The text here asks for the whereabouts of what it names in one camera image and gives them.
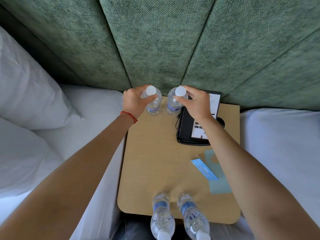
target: red string bracelet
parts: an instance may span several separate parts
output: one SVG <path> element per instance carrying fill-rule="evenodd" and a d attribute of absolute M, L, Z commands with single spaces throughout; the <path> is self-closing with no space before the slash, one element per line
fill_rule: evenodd
<path fill-rule="evenodd" d="M 128 114 L 128 115 L 130 115 L 131 118 L 133 118 L 133 123 L 134 123 L 134 124 L 138 122 L 138 120 L 137 120 L 131 113 L 129 113 L 129 112 L 121 111 L 120 114 Z"/>

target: white bottle cap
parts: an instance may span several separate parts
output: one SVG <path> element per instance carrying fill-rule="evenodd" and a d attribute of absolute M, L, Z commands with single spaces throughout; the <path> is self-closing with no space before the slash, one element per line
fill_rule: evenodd
<path fill-rule="evenodd" d="M 158 232 L 158 240 L 171 240 L 169 233 L 165 232 L 163 229 L 160 229 Z"/>
<path fill-rule="evenodd" d="M 156 94 L 156 93 L 157 93 L 157 90 L 156 90 L 156 88 L 155 88 L 154 86 L 152 86 L 152 85 L 147 86 L 147 88 L 146 88 L 146 94 L 147 94 L 148 96 L 154 95 L 154 94 Z"/>
<path fill-rule="evenodd" d="M 210 236 L 203 231 L 197 232 L 197 240 L 211 240 Z"/>
<path fill-rule="evenodd" d="M 179 86 L 179 87 L 176 88 L 175 94 L 177 96 L 183 97 L 183 96 L 186 95 L 186 93 L 187 93 L 187 91 L 186 91 L 186 89 L 184 87 Z"/>

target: person's right arm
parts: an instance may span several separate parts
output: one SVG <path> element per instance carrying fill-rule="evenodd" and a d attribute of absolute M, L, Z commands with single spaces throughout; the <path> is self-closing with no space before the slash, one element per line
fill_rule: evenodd
<path fill-rule="evenodd" d="M 259 240 L 320 239 L 320 228 L 293 195 L 220 126 L 209 94 L 184 86 L 192 100 L 176 96 L 202 126 L 232 192 Z"/>

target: finger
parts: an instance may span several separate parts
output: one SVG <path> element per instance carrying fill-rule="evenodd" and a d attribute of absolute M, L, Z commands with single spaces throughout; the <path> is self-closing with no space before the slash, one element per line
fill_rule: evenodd
<path fill-rule="evenodd" d="M 194 98 L 194 95 L 191 94 L 190 92 L 187 92 L 187 94 L 193 99 Z"/>
<path fill-rule="evenodd" d="M 178 103 L 182 103 L 184 106 L 188 106 L 188 104 L 191 102 L 191 100 L 186 99 L 184 97 L 180 97 L 180 96 L 173 96 L 173 98 L 178 102 Z"/>
<path fill-rule="evenodd" d="M 158 97 L 158 95 L 157 95 L 157 94 L 154 94 L 154 95 L 145 97 L 145 98 L 143 98 L 142 100 L 143 100 L 144 103 L 147 105 L 147 104 L 150 104 L 150 103 L 151 103 L 153 100 L 155 100 L 157 97 Z"/>
<path fill-rule="evenodd" d="M 136 88 L 134 88 L 134 89 L 136 90 L 136 92 L 137 92 L 138 95 L 140 96 L 140 95 L 143 93 L 143 91 L 146 90 L 146 88 L 147 88 L 148 86 L 150 86 L 150 85 L 149 85 L 149 84 L 146 84 L 146 85 L 143 85 L 143 86 L 140 86 L 140 87 L 136 87 Z"/>
<path fill-rule="evenodd" d="M 197 95 L 197 93 L 201 91 L 197 88 L 194 88 L 188 85 L 182 85 L 182 86 L 186 89 L 187 92 L 189 92 L 192 95 Z"/>

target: blue bottle label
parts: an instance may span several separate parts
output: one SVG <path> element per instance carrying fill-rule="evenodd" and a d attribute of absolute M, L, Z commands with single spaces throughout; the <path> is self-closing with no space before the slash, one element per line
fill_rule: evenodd
<path fill-rule="evenodd" d="M 167 104 L 167 106 L 168 106 L 168 109 L 171 111 L 178 111 L 179 109 L 181 109 L 181 108 L 172 108 L 169 103 Z"/>
<path fill-rule="evenodd" d="M 158 201 L 157 203 L 154 204 L 153 206 L 153 211 L 155 211 L 159 207 L 166 207 L 168 208 L 168 204 L 165 201 Z"/>
<path fill-rule="evenodd" d="M 160 106 L 158 106 L 158 107 L 156 107 L 156 108 L 146 108 L 148 111 L 150 111 L 150 112 L 155 112 L 155 111 L 157 111 L 158 109 L 160 108 Z"/>
<path fill-rule="evenodd" d="M 182 207 L 181 207 L 181 213 L 182 213 L 183 217 L 184 217 L 184 214 L 185 214 L 186 210 L 187 210 L 189 207 L 196 207 L 196 205 L 195 205 L 195 203 L 192 202 L 192 201 L 187 201 L 187 202 L 185 202 L 185 203 L 182 205 Z"/>

